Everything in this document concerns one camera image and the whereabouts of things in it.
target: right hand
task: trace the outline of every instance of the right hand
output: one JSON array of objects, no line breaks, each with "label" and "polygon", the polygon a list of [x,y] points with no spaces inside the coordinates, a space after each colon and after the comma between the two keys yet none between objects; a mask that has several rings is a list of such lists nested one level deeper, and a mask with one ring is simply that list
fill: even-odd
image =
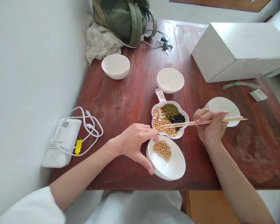
[{"label": "right hand", "polygon": [[206,147],[216,146],[221,143],[228,122],[222,122],[224,117],[229,114],[228,111],[215,113],[208,108],[198,109],[193,120],[196,124],[201,124],[206,120],[212,119],[210,124],[197,125],[198,136]]},{"label": "right hand", "polygon": [[150,125],[132,124],[120,135],[111,139],[112,145],[117,151],[117,155],[126,155],[135,162],[144,166],[150,175],[153,175],[154,169],[152,163],[140,151],[141,145],[149,139],[158,142],[158,133]]}]

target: chopsticks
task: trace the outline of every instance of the chopsticks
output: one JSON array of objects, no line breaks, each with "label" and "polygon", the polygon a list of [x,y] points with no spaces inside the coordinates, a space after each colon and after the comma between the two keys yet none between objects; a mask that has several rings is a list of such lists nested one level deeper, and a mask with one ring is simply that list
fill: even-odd
[{"label": "chopsticks", "polygon": [[[247,120],[247,119],[243,117],[230,117],[230,118],[224,118],[222,122],[239,121],[239,120]],[[210,124],[211,122],[212,120],[206,120],[201,124]],[[168,128],[183,127],[183,126],[201,125],[201,124],[196,124],[195,121],[191,121],[191,122],[176,123],[176,124],[164,124],[161,125],[160,127],[165,127],[164,129],[168,129]]]}]

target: charging cable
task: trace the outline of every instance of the charging cable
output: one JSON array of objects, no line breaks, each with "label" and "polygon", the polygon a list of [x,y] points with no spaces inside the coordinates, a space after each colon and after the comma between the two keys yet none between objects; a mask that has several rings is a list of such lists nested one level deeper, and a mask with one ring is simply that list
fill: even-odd
[{"label": "charging cable", "polygon": [[[74,110],[77,110],[77,109],[80,109],[80,110],[82,111],[82,115],[83,115],[83,116],[82,116],[82,117],[69,117],[69,118],[66,118],[66,119],[62,122],[62,124],[60,125],[60,129],[59,129],[58,134],[57,134],[57,136],[56,136],[56,140],[53,141],[53,136],[54,136],[54,134],[55,134],[55,132],[56,132],[56,129],[57,129],[57,126],[58,126],[58,123],[60,122],[60,120],[61,120],[63,117],[65,117],[66,115],[68,115],[69,113],[71,113],[71,112],[73,112]],[[95,117],[91,116],[91,114],[90,114],[89,111],[86,110],[86,114],[87,114],[87,116],[85,116],[82,107],[76,107],[75,109],[73,109],[73,110],[69,111],[68,113],[66,113],[65,115],[63,115],[63,116],[60,118],[60,120],[56,123],[56,125],[54,126],[54,128],[53,128],[52,134],[51,134],[51,136],[50,136],[50,141],[51,141],[51,143],[54,144],[54,145],[56,145],[56,147],[57,147],[58,149],[60,149],[61,151],[65,152],[66,154],[72,155],[72,156],[82,156],[82,155],[84,155],[86,152],[88,152],[88,150],[91,149],[91,147],[96,143],[96,141],[98,140],[98,138],[101,137],[101,136],[103,135],[104,131],[103,131],[103,128],[102,128],[102,126],[100,125],[99,121],[98,121]],[[72,149],[75,149],[76,146],[73,147],[73,148],[66,148],[66,147],[61,146],[61,145],[58,144],[58,137],[59,137],[59,135],[60,135],[60,132],[61,132],[61,129],[62,129],[62,127],[63,127],[64,122],[66,122],[68,119],[76,119],[76,118],[82,118],[82,119],[83,119],[84,128],[85,128],[86,131],[89,133],[89,134],[86,136],[86,138],[84,138],[84,139],[82,140],[82,142],[84,142],[84,141],[85,141],[89,136],[91,136],[91,135],[92,135],[93,137],[96,137],[96,140],[93,142],[93,144],[92,144],[84,153],[79,154],[79,155],[72,154],[72,153],[70,153],[70,152],[64,150],[64,149],[72,150]],[[90,118],[90,120],[92,121],[92,124],[87,124],[87,123],[85,122],[85,118]],[[97,122],[97,124],[99,125],[100,129],[102,130],[102,133],[101,133],[101,134],[99,134],[99,132],[95,129],[95,122],[94,122],[94,120]]]},{"label": "charging cable", "polygon": [[[163,37],[165,37],[165,36],[166,36],[166,38],[168,39],[168,36],[166,35],[166,33],[163,33],[163,32],[161,32],[161,31],[159,31],[159,30],[157,30],[157,32],[158,32],[158,33],[160,33],[160,34],[162,34],[162,35],[163,35]],[[122,43],[123,45],[125,45],[125,46],[127,46],[127,47],[129,47],[129,48],[136,48],[136,47],[131,47],[131,46],[129,46],[129,45],[127,45],[127,44],[125,44],[125,43],[124,43],[124,42],[122,42],[122,40],[121,40],[121,39],[119,39],[118,37],[117,37],[117,39],[119,40],[119,42],[120,42],[120,43]],[[144,43],[146,43],[147,45],[152,46],[152,47],[156,47],[156,48],[161,47],[161,45],[152,45],[152,44],[149,44],[149,43],[145,42],[144,40],[141,40],[141,42],[144,42]]]}]

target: yellow tag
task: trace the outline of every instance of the yellow tag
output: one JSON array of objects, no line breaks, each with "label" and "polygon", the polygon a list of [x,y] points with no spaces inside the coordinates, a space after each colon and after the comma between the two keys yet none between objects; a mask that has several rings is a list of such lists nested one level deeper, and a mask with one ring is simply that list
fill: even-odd
[{"label": "yellow tag", "polygon": [[76,150],[75,150],[76,156],[79,156],[79,153],[81,151],[81,145],[82,145],[82,140],[77,140],[77,145],[76,145]]}]

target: white box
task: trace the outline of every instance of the white box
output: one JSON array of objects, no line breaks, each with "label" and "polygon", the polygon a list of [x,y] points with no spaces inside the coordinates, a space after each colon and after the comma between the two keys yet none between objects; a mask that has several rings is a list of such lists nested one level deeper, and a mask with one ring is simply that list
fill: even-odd
[{"label": "white box", "polygon": [[211,23],[192,55],[206,82],[260,77],[280,68],[280,32],[270,23]]}]

